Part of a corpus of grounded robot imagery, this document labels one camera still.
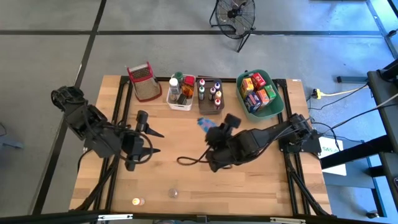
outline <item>wooden tabletop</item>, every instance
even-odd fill
[[[120,76],[104,76],[99,91],[96,106],[108,119],[112,117],[119,80]],[[168,82],[161,82],[161,85],[164,92],[168,90]],[[308,109],[301,81],[287,80],[287,86],[292,112],[307,118]],[[217,124],[224,120],[227,113],[241,118],[241,125],[233,134],[243,129],[264,129],[278,123],[277,117],[259,123],[248,121],[236,99],[234,83],[223,83],[223,92],[225,108],[222,113],[206,117]],[[255,161],[233,166],[229,170],[220,169],[216,173],[210,170],[208,164],[181,166],[176,162],[178,156],[198,158],[206,149],[205,133],[197,125],[197,118],[202,115],[196,95],[197,92],[191,111],[171,110],[166,103],[165,93],[146,103],[138,102],[133,96],[127,123],[135,126],[137,111],[144,110],[149,114],[151,128],[165,138],[148,136],[161,152],[154,154],[148,163],[136,166],[134,172],[127,171],[123,161],[119,163],[112,212],[291,216],[285,164],[278,142],[272,143]],[[300,155],[307,188],[322,208],[331,212],[319,160],[311,154]],[[70,208],[79,206],[93,190],[102,161],[95,153],[83,158]],[[170,198],[169,189],[177,189],[178,197]],[[101,208],[104,207],[107,191],[108,186],[103,191]],[[299,212],[303,213],[297,186],[295,192]],[[134,206],[131,201],[136,197],[143,198],[145,204]]]

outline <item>metal grater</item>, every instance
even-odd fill
[[[162,88],[153,74],[149,62],[132,68],[127,68],[134,91],[139,101],[150,101],[162,94]]]

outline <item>fan guard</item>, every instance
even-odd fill
[[[242,39],[253,28],[256,18],[254,0],[217,0],[217,26],[231,39]]]

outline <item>white plastic bin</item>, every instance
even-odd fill
[[[196,78],[194,75],[186,75],[186,74],[183,74],[183,76],[184,76],[184,77],[193,77],[193,83],[194,83],[194,85],[196,85],[196,80],[197,80],[197,78]],[[182,110],[182,111],[190,111],[190,110],[191,110],[191,108],[192,108],[192,102],[193,102],[193,97],[190,98],[190,99],[187,99],[187,104],[186,104],[186,105],[178,105],[178,104],[171,103],[169,97],[170,97],[170,88],[169,88],[169,91],[167,92],[167,99],[166,99],[166,101],[167,101],[167,104],[169,105],[169,107],[170,107],[172,110]]]

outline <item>gray floor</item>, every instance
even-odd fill
[[[378,13],[388,12],[385,0],[372,3]],[[210,30],[213,4],[212,0],[108,1],[99,29]],[[90,30],[99,5],[100,0],[3,0],[0,29]],[[257,0],[256,14],[258,30],[378,30],[365,2]],[[391,12],[381,17],[386,29],[397,24]],[[0,217],[30,212],[61,117],[49,95],[55,88],[73,84],[87,40],[88,36],[0,35],[0,122],[11,137],[25,144],[21,150],[6,147],[0,152]],[[244,70],[261,68],[272,78],[301,79],[307,95],[312,88],[333,93],[360,86],[337,84],[335,77],[365,75],[393,60],[381,37],[253,36],[239,54],[234,52],[237,45],[222,35],[97,36],[81,88],[94,103],[103,75],[125,75],[125,66],[149,61],[157,76],[183,71],[236,77]],[[312,106],[319,108],[337,98],[312,100]],[[367,89],[311,115],[332,125],[373,106]],[[351,139],[369,140],[384,133],[377,112],[336,129],[337,135]],[[44,212],[68,209],[82,145],[67,133]],[[383,181],[387,192],[383,200],[393,206]],[[364,212],[375,209],[364,189],[328,186],[328,192],[333,213],[339,217],[367,220]],[[389,218],[376,221],[391,222],[398,216],[394,209],[387,214]]]

